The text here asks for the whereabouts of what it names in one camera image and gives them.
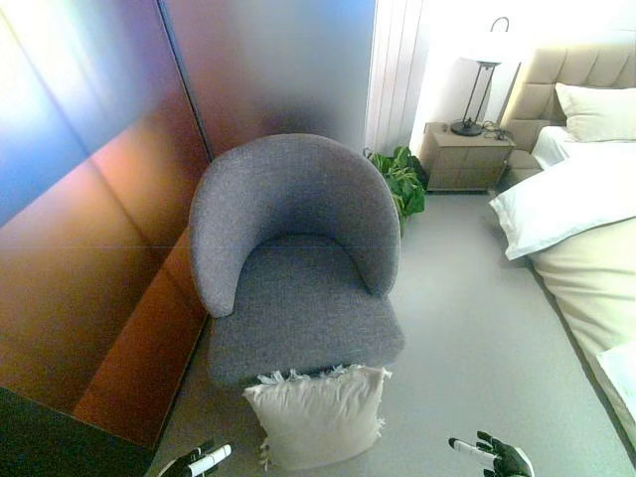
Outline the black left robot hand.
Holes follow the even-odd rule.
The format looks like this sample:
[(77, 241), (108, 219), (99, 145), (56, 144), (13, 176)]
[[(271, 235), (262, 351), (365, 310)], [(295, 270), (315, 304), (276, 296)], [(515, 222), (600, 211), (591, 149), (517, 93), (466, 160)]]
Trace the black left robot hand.
[(232, 445), (226, 443), (192, 463), (180, 464), (171, 471), (170, 476), (203, 476), (232, 454)]

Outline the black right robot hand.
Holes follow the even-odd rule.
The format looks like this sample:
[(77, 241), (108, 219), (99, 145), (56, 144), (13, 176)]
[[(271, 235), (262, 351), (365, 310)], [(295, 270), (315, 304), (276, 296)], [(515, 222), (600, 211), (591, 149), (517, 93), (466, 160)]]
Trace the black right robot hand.
[(475, 444), (450, 437), (449, 446), (474, 458), (484, 467), (484, 476), (535, 476), (534, 466), (522, 448), (512, 446), (479, 430)]

